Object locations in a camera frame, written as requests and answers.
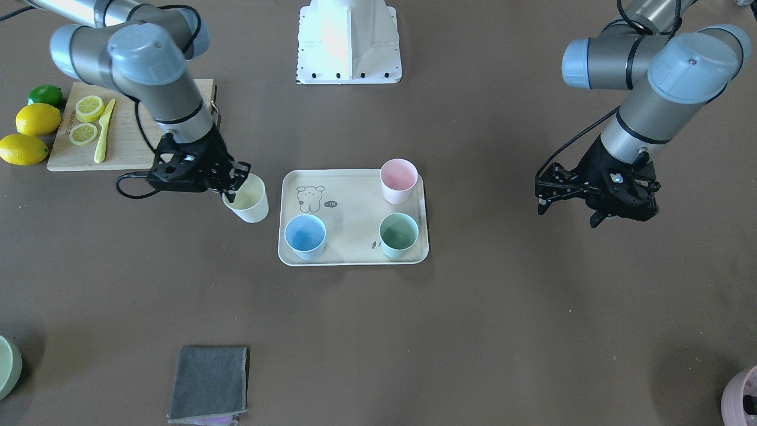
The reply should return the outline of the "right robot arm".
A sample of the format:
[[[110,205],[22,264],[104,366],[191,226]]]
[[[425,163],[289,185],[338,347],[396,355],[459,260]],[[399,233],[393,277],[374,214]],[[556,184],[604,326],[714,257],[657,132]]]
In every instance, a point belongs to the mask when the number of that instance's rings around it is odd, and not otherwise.
[[[161,130],[152,167],[127,173],[153,193],[214,191],[235,199],[250,164],[228,153],[210,108],[187,69],[208,48],[208,31],[191,7],[138,1],[30,1],[72,24],[50,41],[65,75],[125,95]]]

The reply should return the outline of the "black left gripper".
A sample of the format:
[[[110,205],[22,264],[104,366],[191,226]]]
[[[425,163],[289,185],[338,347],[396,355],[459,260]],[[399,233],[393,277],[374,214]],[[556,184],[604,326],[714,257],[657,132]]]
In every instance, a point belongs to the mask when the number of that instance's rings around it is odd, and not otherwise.
[[[660,187],[649,154],[640,153],[625,163],[611,156],[600,138],[575,168],[568,170],[552,162],[535,178],[538,215],[544,215],[555,202],[579,198],[594,211],[592,228],[610,217],[642,222],[653,218],[659,213],[655,194]]]

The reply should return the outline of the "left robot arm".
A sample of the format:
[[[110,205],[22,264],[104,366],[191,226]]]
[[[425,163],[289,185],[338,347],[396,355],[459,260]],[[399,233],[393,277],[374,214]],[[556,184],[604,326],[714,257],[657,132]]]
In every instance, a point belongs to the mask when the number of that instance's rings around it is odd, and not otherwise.
[[[709,102],[724,92],[752,57],[750,37],[731,24],[680,30],[691,1],[617,3],[617,17],[594,38],[564,51],[565,83],[628,91],[576,167],[549,157],[535,175],[538,214],[583,199],[590,226],[606,218],[648,221],[659,212],[654,158]]]

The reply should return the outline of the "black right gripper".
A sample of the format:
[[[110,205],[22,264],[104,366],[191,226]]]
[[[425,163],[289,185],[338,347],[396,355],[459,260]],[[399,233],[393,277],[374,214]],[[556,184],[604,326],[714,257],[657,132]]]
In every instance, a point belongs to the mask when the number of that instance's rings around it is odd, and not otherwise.
[[[178,143],[173,133],[165,133],[155,151],[146,181],[157,192],[221,193],[232,205],[236,193],[248,179],[251,164],[236,162],[228,153],[218,128],[191,143]]]

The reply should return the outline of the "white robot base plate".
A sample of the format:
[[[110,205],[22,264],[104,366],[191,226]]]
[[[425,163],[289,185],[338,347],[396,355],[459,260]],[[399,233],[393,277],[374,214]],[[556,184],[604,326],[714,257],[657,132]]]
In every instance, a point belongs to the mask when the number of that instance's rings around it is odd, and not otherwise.
[[[384,1],[312,1],[299,11],[296,81],[303,85],[401,81],[397,11]]]

